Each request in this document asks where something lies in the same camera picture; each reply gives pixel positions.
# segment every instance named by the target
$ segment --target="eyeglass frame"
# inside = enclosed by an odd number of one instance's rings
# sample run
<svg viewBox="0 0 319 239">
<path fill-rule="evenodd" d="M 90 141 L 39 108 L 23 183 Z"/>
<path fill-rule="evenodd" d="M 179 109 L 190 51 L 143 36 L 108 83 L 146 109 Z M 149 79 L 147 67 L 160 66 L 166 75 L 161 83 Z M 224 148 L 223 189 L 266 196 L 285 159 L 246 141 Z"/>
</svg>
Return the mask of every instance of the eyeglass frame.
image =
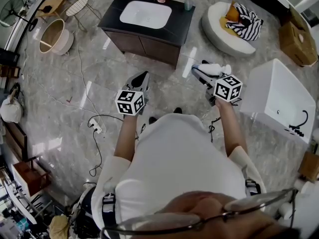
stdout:
<svg viewBox="0 0 319 239">
<path fill-rule="evenodd" d="M 100 238 L 105 238 L 105 234 L 104 231 L 110 231 L 110 232 L 116 232 L 120 235 L 125 235 L 125 236 L 154 236 L 154 235 L 167 235 L 167 234 L 174 234 L 174 233 L 179 233 L 179 232 L 184 232 L 187 230 L 191 230 L 191 229 L 195 229 L 195 230 L 200 230 L 201 227 L 203 227 L 206 223 L 208 223 L 211 220 L 217 219 L 217 218 L 222 218 L 224 222 L 227 221 L 227 219 L 229 218 L 233 218 L 235 216 L 238 215 L 243 215 L 243 214 L 247 214 L 247 213 L 251 213 L 254 211 L 257 211 L 263 207 L 266 207 L 268 205 L 271 205 L 285 197 L 287 197 L 287 194 L 292 192 L 292 203 L 293 203 L 293 212 L 292 212 L 292 219 L 291 219 L 291 225 L 290 227 L 292 227 L 293 222 L 294 222 L 294 214 L 295 214 L 295 196 L 297 193 L 297 190 L 295 188 L 289 188 L 289 189 L 285 189 L 282 190 L 282 195 L 279 195 L 277 197 L 275 197 L 272 200 L 269 200 L 265 203 L 261 203 L 260 205 L 248 208 L 246 210 L 242 210 L 242 211 L 227 211 L 224 212 L 220 215 L 208 218 L 208 219 L 200 219 L 200 221 L 198 221 L 195 224 L 192 225 L 188 225 L 188 226 L 184 226 L 181 228 L 175 228 L 175 229 L 166 229 L 166 230 L 154 230 L 154 231 L 133 231 L 133 230 L 119 230 L 116 229 L 118 227 L 118 224 L 116 224 L 115 226 L 110 226 L 110 227 L 104 227 L 102 228 L 101 232 L 100 232 Z"/>
</svg>

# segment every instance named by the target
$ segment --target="gray tile floor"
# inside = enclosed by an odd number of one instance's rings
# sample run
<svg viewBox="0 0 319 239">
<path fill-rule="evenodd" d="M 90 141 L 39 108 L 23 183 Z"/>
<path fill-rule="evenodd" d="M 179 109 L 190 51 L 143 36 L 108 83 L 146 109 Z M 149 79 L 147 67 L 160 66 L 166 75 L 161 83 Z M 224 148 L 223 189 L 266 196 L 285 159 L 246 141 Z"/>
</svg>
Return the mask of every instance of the gray tile floor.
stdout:
<svg viewBox="0 0 319 239">
<path fill-rule="evenodd" d="M 103 15 L 113 0 L 89 0 L 90 5 Z M 234 58 L 217 50 L 206 38 L 200 26 L 200 18 L 209 5 L 217 1 L 193 0 L 196 10 L 191 22 L 186 43 L 181 49 L 177 69 L 138 55 L 122 54 L 110 42 L 105 48 L 106 34 L 97 27 L 99 20 L 87 9 L 80 12 L 80 20 L 87 33 L 77 30 L 74 18 L 66 21 L 66 28 L 74 31 L 75 41 L 69 54 L 58 56 L 41 54 L 39 38 L 46 23 L 39 21 L 33 32 L 27 33 L 20 47 L 20 65 L 23 66 L 26 48 L 27 63 L 25 80 L 20 79 L 25 96 L 26 112 L 21 126 L 29 139 L 29 156 L 39 155 L 40 162 L 52 172 L 53 183 L 70 199 L 83 191 L 83 183 L 97 181 L 89 170 L 99 164 L 100 158 L 88 119 L 94 115 L 91 103 L 85 99 L 84 81 L 90 86 L 88 96 L 101 114 L 119 116 L 114 106 L 116 91 L 125 81 L 139 71 L 151 72 L 150 102 L 139 117 L 138 131 L 149 116 L 162 116 L 177 106 L 185 113 L 195 114 L 205 126 L 219 117 L 217 108 L 211 108 L 204 97 L 202 86 L 191 74 L 183 78 L 186 66 L 202 59 L 230 64 L 233 73 L 246 83 L 250 71 L 257 65 L 279 58 L 304 84 L 317 100 L 317 65 L 300 68 L 279 49 L 279 21 L 253 4 L 250 0 L 236 0 L 254 10 L 264 20 L 261 35 L 255 45 L 257 51 L 248 58 Z M 235 108 L 247 138 L 249 156 L 260 171 L 268 190 L 282 189 L 292 185 L 297 169 L 307 146 L 292 142 L 268 127 L 250 120 Z M 114 152 L 121 122 L 103 118 L 106 133 L 96 135 L 103 161 Z M 215 124 L 214 144 L 224 152 L 221 122 Z"/>
</svg>

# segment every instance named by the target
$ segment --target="white bathtub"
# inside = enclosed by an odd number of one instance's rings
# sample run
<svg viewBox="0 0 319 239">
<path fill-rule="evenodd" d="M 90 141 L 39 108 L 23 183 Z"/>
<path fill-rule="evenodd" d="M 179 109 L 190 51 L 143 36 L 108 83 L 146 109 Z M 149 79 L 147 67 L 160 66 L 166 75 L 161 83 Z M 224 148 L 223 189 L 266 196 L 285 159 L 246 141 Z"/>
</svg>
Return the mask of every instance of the white bathtub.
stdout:
<svg viewBox="0 0 319 239">
<path fill-rule="evenodd" d="M 289 125 L 306 120 L 303 110 L 309 117 L 300 127 L 304 136 L 299 136 Z M 251 71 L 240 111 L 290 139 L 309 143 L 316 103 L 294 74 L 274 59 Z"/>
</svg>

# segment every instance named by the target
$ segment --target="bathroom sink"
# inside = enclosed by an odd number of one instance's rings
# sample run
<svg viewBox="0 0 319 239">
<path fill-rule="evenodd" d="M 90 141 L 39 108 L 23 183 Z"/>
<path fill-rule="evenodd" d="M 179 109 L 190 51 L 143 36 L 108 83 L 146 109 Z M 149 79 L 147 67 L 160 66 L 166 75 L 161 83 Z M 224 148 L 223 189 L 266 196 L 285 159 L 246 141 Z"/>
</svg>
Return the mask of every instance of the bathroom sink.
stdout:
<svg viewBox="0 0 319 239">
<path fill-rule="evenodd" d="M 123 23 L 159 29 L 166 25 L 171 8 L 157 3 L 132 1 L 123 10 L 120 21 Z"/>
<path fill-rule="evenodd" d="M 240 108 L 252 118 L 280 134 L 308 143 L 313 129 L 316 103 L 302 83 L 278 59 L 255 67 L 247 82 Z M 300 126 L 299 135 L 291 126 Z"/>
</svg>

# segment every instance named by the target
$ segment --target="electric fan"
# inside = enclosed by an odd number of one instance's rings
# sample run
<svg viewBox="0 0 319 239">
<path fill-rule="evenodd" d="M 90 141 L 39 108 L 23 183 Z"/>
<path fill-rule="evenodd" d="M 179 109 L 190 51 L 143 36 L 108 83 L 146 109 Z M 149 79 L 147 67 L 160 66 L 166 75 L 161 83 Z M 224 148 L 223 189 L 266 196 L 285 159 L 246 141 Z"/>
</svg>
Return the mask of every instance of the electric fan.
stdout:
<svg viewBox="0 0 319 239">
<path fill-rule="evenodd" d="M 10 27 L 20 18 L 30 24 L 29 31 L 32 31 L 37 24 L 38 19 L 36 18 L 34 21 L 30 22 L 24 19 L 22 17 L 23 15 L 25 15 L 23 0 L 9 0 L 0 12 L 0 24 L 4 27 Z"/>
</svg>

